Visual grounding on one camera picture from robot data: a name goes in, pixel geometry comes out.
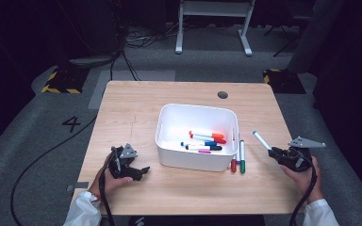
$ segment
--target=black cable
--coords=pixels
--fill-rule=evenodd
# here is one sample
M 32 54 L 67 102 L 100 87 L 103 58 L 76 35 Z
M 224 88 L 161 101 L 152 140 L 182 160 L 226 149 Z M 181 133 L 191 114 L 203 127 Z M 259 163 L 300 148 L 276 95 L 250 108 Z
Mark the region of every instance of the black cable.
M 127 39 L 126 46 L 129 48 L 137 49 L 137 48 L 146 48 L 158 40 L 163 40 L 163 36 L 159 34 L 146 34 L 143 35 L 142 31 L 133 31 L 131 32 Z M 139 44 L 132 44 L 132 41 L 139 41 Z
M 114 60 L 111 61 L 111 64 L 110 64 L 110 81 L 113 81 L 113 64 L 114 64 Z
M 61 12 L 64 14 L 64 16 L 66 17 L 67 21 L 69 22 L 70 26 L 72 27 L 74 33 L 76 34 L 76 36 L 81 40 L 81 42 L 92 52 L 94 52 L 95 54 L 101 55 L 101 56 L 109 56 L 110 54 L 104 54 L 104 53 L 100 53 L 92 48 L 90 48 L 90 46 L 87 44 L 86 41 L 84 41 L 84 39 L 81 38 L 80 34 L 78 33 L 77 29 L 74 26 L 74 23 L 72 22 L 72 20 L 70 20 L 69 16 L 66 13 L 66 10 L 64 10 L 63 6 L 61 5 L 61 3 L 57 0 L 56 1 Z
M 301 198 L 301 200 L 296 205 L 295 209 L 292 212 L 292 216 L 290 216 L 289 226 L 296 226 L 296 216 L 298 215 L 299 210 L 301 209 L 304 202 L 309 197 L 311 191 L 313 191 L 314 185 L 317 182 L 317 174 L 316 174 L 316 168 L 314 167 L 313 163 L 306 157 L 303 156 L 304 161 L 308 162 L 311 166 L 311 181 L 310 186 L 307 188 L 307 191 L 305 192 L 304 196 Z
M 134 80 L 135 80 L 135 81 L 142 81 L 142 80 L 140 80 L 140 78 L 138 77 L 137 72 L 136 72 L 136 71 L 134 70 L 134 68 L 132 67 L 131 61 L 129 61 L 129 60 L 127 59 L 127 57 L 125 56 L 125 52 L 124 52 L 124 51 L 122 51 L 122 55 L 123 55 L 123 57 L 124 57 L 125 63 L 126 63 L 127 66 L 128 66 L 128 69 L 130 70 L 132 76 L 134 77 Z
M 115 225 L 114 225 L 113 215 L 111 214 L 110 206 L 107 203 L 107 198 L 105 194 L 105 179 L 106 179 L 106 169 L 108 168 L 108 164 L 113 158 L 113 155 L 114 152 L 112 152 L 109 155 L 107 161 L 105 162 L 105 165 L 102 167 L 101 175 L 99 176 L 99 193 L 101 195 L 102 203 L 104 204 L 105 209 L 107 210 L 107 218 L 110 226 L 115 226 Z
M 114 55 L 112 55 L 108 59 L 103 59 L 100 61 L 95 61 L 95 62 L 91 62 L 91 63 L 76 63 L 76 62 L 73 63 L 72 62 L 72 64 L 74 64 L 77 68 L 80 68 L 80 69 L 97 68 L 97 67 L 107 65 L 115 59 L 116 59 L 116 57 Z
M 54 149 L 58 148 L 59 146 L 63 145 L 64 143 L 66 143 L 67 141 L 71 140 L 72 138 L 74 138 L 75 136 L 77 136 L 78 134 L 80 134 L 82 131 L 84 131 L 88 126 L 90 126 L 95 120 L 96 117 L 93 117 L 93 119 L 88 122 L 87 125 L 85 125 L 83 128 L 81 128 L 79 131 L 77 131 L 75 134 L 73 134 L 72 136 L 66 138 L 65 140 L 61 141 L 59 144 L 57 144 L 55 147 L 49 149 L 48 151 L 46 151 L 45 153 L 41 154 L 39 157 L 37 157 L 33 162 L 31 162 L 24 170 L 23 172 L 20 174 L 20 176 L 17 178 L 16 182 L 14 183 L 14 186 L 11 190 L 11 194 L 10 194 L 10 213 L 14 219 L 14 221 L 16 221 L 17 225 L 22 225 L 22 223 L 20 222 L 20 220 L 17 218 L 16 213 L 14 211 L 14 193 L 16 191 L 16 187 L 19 184 L 20 180 L 22 179 L 22 177 L 25 175 L 25 173 L 36 163 L 38 162 L 41 158 L 43 158 L 44 156 L 46 156 L 48 153 L 52 152 Z

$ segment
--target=shelf leg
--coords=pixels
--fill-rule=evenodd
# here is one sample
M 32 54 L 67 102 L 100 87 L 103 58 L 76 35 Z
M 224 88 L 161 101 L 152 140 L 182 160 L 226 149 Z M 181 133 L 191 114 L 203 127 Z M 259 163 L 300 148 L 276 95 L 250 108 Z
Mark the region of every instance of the shelf leg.
M 252 12 L 254 11 L 255 0 L 251 0 L 249 7 L 246 11 L 245 23 L 243 24 L 243 30 L 238 30 L 240 42 L 242 42 L 245 55 L 250 57 L 252 53 L 251 46 L 249 45 L 248 39 L 246 38 L 246 32 L 248 31 L 249 22 L 251 21 Z
M 178 15 L 178 34 L 177 34 L 177 42 L 175 44 L 175 53 L 181 54 L 182 53 L 182 42 L 183 42 L 183 36 L 184 36 L 184 1 L 180 1 L 180 9 L 179 9 L 179 15 Z

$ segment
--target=wooden table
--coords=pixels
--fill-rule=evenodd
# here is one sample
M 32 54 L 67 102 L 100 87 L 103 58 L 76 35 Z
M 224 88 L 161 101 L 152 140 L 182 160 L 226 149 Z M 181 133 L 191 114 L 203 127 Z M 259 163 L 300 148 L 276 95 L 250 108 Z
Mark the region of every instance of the wooden table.
M 228 94 L 218 97 L 219 91 Z M 245 140 L 246 173 L 177 169 L 160 164 L 156 124 L 165 104 L 210 105 L 234 111 Z M 150 166 L 140 182 L 107 198 L 114 215 L 287 214 L 301 198 L 293 182 L 253 135 L 286 149 L 292 140 L 267 84 L 109 82 L 78 182 L 91 182 L 111 146 L 130 143 L 138 152 L 131 167 Z M 86 190 L 78 188 L 77 193 Z

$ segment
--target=hand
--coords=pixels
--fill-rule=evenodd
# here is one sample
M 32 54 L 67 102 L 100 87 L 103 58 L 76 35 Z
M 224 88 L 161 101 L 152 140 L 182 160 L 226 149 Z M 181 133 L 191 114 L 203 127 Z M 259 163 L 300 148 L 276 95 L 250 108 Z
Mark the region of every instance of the hand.
M 110 159 L 110 154 L 107 156 L 106 162 Z M 92 185 L 90 185 L 89 191 L 92 192 L 95 195 L 99 195 L 99 177 L 102 174 L 103 169 L 99 169 L 98 173 L 96 173 L 95 179 L 92 182 Z M 114 179 L 114 177 L 111 175 L 110 170 L 106 169 L 105 171 L 105 195 L 108 193 L 111 193 L 114 189 L 120 186 L 125 186 L 128 183 L 131 183 L 133 179 L 131 177 L 123 177 Z
M 319 163 L 317 162 L 317 158 L 315 156 L 312 156 L 312 159 L 313 165 L 316 169 L 317 182 L 314 185 L 310 196 L 307 198 L 307 204 L 324 198 L 321 192 L 321 172 L 319 168 Z M 286 166 L 281 166 L 281 170 L 295 182 L 295 185 L 298 187 L 299 192 L 304 195 L 307 191 L 307 188 L 310 186 L 312 169 L 310 168 L 303 172 L 296 172 Z

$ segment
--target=metal stand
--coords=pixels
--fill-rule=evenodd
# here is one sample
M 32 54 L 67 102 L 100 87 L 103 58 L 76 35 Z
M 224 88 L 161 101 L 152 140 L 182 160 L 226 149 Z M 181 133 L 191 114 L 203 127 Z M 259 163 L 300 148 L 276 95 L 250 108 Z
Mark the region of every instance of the metal stand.
M 246 39 L 249 22 L 251 21 L 252 12 L 254 10 L 255 0 L 249 3 L 231 3 L 231 2 L 192 2 L 180 1 L 179 16 L 178 16 L 178 35 L 175 45 L 175 52 L 182 53 L 183 43 L 183 22 L 184 15 L 200 15 L 200 16 L 228 16 L 228 17 L 244 17 L 245 22 L 243 30 L 238 31 L 240 41 L 246 56 L 252 55 L 252 49 Z

